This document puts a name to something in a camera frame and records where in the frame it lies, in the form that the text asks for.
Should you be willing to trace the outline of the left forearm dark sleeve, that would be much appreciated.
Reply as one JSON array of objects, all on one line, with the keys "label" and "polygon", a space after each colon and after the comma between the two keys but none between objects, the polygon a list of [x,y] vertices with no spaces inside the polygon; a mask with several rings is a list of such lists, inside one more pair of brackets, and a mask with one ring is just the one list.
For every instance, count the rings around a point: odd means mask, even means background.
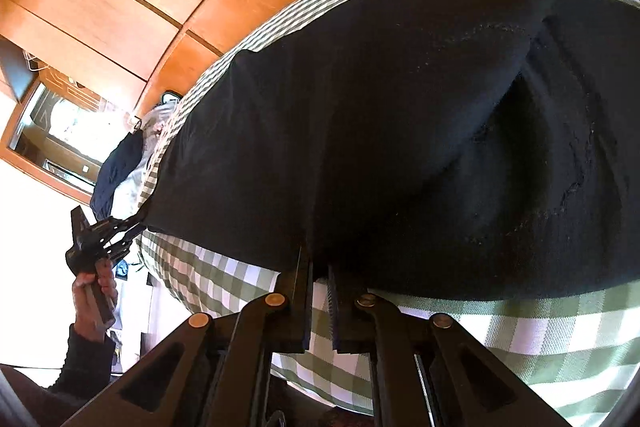
[{"label": "left forearm dark sleeve", "polygon": [[70,325],[66,358],[50,387],[41,387],[9,365],[1,365],[2,426],[62,426],[110,384],[116,343],[82,337]]}]

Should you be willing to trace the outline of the person's left hand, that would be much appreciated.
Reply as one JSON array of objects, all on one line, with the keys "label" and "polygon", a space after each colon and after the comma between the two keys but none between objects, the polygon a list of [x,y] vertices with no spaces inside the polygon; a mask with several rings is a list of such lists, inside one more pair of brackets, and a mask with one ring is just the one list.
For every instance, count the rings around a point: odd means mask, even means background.
[{"label": "person's left hand", "polygon": [[104,325],[96,304],[96,295],[94,295],[96,289],[99,289],[103,297],[116,303],[117,291],[113,265],[108,259],[98,260],[91,273],[79,272],[72,285],[75,307],[74,331],[85,340],[103,343],[107,326]]}]

